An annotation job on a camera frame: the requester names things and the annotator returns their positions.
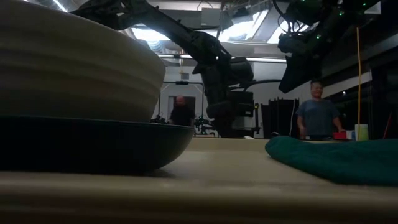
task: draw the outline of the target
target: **bowl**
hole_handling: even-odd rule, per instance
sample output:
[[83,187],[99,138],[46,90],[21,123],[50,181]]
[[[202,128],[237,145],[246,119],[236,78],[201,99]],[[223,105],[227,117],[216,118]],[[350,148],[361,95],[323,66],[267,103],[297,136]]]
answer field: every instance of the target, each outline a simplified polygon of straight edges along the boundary
[[193,128],[90,119],[0,116],[0,170],[135,175],[188,146]]
[[0,1],[0,114],[149,122],[165,67],[87,19]]

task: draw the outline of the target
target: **red object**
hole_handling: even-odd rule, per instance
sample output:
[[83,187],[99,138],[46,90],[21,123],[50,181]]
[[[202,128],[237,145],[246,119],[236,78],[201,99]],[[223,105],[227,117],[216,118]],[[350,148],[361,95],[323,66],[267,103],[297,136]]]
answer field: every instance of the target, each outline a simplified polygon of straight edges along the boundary
[[347,139],[347,133],[345,131],[340,133],[333,133],[333,138],[336,140],[345,140]]

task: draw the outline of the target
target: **blue t-shirt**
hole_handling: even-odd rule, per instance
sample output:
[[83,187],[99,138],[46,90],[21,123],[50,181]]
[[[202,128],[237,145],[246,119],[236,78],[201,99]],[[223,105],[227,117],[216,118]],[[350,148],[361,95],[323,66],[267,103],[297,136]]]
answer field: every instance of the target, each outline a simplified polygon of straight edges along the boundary
[[307,100],[296,113],[303,118],[307,136],[332,136],[333,119],[340,115],[329,100]]

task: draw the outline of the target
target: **yellow cable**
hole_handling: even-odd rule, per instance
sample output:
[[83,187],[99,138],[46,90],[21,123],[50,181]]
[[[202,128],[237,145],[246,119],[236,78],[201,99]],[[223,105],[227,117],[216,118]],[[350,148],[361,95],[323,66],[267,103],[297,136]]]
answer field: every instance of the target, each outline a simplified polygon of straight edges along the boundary
[[359,84],[358,84],[358,140],[361,136],[361,47],[359,46],[359,27],[356,28],[356,42],[358,48],[358,70],[359,70]]

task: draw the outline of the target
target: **beige bowl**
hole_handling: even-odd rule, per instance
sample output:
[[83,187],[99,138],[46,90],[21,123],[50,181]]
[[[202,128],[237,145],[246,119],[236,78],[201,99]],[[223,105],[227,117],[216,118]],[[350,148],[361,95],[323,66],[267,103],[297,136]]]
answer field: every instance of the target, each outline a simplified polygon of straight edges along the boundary
[[165,67],[95,22],[0,0],[0,114],[149,121]]

